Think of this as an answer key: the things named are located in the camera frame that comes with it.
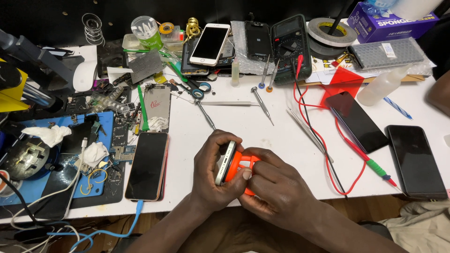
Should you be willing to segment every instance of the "hand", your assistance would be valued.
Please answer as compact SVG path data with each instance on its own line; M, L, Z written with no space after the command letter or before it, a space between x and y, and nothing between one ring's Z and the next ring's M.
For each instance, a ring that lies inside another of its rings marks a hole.
M268 149L248 148L243 155L256 156L261 161L253 165L254 175L248 187L256 196L243 194L241 205L278 227L302 235L313 226L323 204L311 193L298 171Z
M194 157L194 183L190 200L199 205L202 211L219 211L245 191L247 179L252 173L250 168L239 170L234 178L223 186L214 183L219 171L217 161L221 152L225 153L231 140L236 142L237 151L244 151L241 138L222 130L214 130Z

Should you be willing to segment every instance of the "purple box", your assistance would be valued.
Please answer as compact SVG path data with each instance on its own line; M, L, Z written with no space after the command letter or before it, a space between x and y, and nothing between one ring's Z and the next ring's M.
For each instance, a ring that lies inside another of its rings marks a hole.
M409 37L418 39L439 20L433 12L418 21L404 20L394 14L387 15L389 17L368 15L363 11L362 3L358 3L347 23L358 34L360 43L369 43Z

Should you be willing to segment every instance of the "black wall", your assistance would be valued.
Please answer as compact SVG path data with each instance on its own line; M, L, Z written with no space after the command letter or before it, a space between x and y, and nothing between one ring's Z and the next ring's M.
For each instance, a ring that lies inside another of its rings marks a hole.
M131 33L130 24L147 15L158 22L172 22L184 30L190 17L200 26L249 20L274 24L295 14L309 21L318 17L336 17L346 0L1 0L0 29L16 37L24 35L37 45L86 45L81 17L94 13L103 22L107 41ZM347 11L350 15L356 3Z

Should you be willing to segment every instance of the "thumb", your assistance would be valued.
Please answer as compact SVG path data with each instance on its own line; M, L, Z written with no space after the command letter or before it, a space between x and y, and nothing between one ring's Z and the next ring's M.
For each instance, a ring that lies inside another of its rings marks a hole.
M244 194L247 180L251 174L252 170L249 167L244 167L236 173L230 182L223 185L224 191L232 200Z

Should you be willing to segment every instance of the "green pry tool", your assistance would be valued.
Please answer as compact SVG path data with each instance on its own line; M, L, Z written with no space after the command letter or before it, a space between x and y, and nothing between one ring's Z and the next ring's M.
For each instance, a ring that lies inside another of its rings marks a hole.
M140 88L140 85L138 85L138 93L139 93L139 101L141 102L141 110L142 110L142 119L144 122L142 122L142 131L148 131L149 128L149 122L147 119L147 112L145 111L145 104L144 104L144 98L142 97L142 91Z

